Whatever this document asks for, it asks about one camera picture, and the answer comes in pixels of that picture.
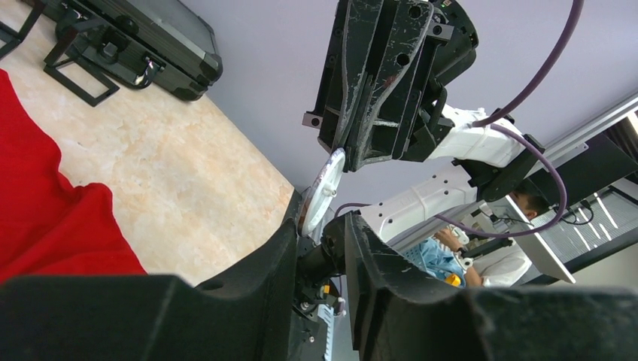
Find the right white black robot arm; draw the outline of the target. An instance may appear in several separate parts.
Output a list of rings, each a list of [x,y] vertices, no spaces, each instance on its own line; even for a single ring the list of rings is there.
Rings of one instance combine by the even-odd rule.
[[[487,126],[481,111],[447,103],[446,86],[475,61],[479,38],[455,1],[340,1],[315,107],[329,159],[308,191],[297,223],[312,233],[342,175],[387,161],[447,159],[428,180],[361,209],[382,240],[461,205],[507,196],[541,152],[508,120]]]

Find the red t-shirt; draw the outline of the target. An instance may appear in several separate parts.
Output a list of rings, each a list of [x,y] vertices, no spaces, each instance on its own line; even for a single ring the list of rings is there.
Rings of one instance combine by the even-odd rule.
[[[107,186],[74,186],[56,142],[1,72],[1,281],[26,275],[142,275]]]

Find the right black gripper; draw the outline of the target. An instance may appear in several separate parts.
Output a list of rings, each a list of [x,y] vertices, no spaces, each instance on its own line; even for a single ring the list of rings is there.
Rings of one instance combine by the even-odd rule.
[[[345,146],[346,171],[422,162],[453,127],[442,115],[445,86],[474,63],[478,45],[457,1],[339,1],[304,119],[319,122],[326,152]]]

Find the round glitter brooch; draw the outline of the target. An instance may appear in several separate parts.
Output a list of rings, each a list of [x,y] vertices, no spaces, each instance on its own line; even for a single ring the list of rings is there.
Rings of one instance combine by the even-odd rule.
[[[299,235],[310,235],[324,218],[332,200],[337,196],[345,160],[343,148],[334,150],[305,192],[297,222]]]

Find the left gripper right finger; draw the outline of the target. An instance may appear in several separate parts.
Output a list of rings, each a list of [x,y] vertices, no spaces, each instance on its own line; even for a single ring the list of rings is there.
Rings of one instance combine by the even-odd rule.
[[[446,320],[460,288],[387,246],[358,214],[345,216],[352,342],[361,360],[451,360],[461,341]]]

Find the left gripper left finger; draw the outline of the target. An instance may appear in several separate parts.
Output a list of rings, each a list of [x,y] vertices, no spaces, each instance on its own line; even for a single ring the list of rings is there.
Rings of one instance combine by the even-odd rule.
[[[287,358],[302,197],[295,191],[281,225],[266,243],[197,286],[213,303],[205,309],[200,360]]]

